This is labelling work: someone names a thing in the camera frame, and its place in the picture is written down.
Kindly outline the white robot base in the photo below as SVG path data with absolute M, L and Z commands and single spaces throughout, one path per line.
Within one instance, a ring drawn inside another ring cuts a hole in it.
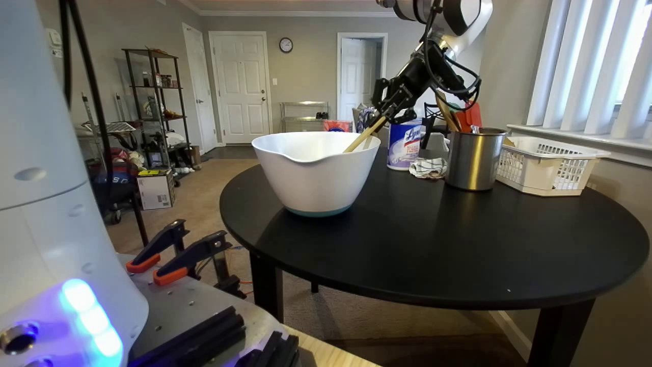
M 3 367 L 126 367 L 149 304 L 85 173 L 34 0 L 0 0 Z

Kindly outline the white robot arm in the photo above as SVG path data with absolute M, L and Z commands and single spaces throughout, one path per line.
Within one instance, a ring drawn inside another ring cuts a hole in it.
M 451 95 L 463 102 L 461 110 L 476 112 L 481 78 L 461 65 L 457 56 L 487 26 L 493 0 L 377 0 L 401 20 L 413 20 L 423 34 L 407 65 L 392 80 L 379 80 L 374 128 L 411 109 L 426 90 Z

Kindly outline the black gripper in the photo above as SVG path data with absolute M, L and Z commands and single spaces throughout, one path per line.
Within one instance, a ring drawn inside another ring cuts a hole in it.
M 387 78 L 374 81 L 370 105 L 377 119 L 370 128 L 379 130 L 401 109 L 413 107 L 428 89 L 452 95 L 463 102 L 475 102 L 478 87 L 481 78 L 473 69 L 451 60 L 433 42 L 422 42 L 392 84 Z

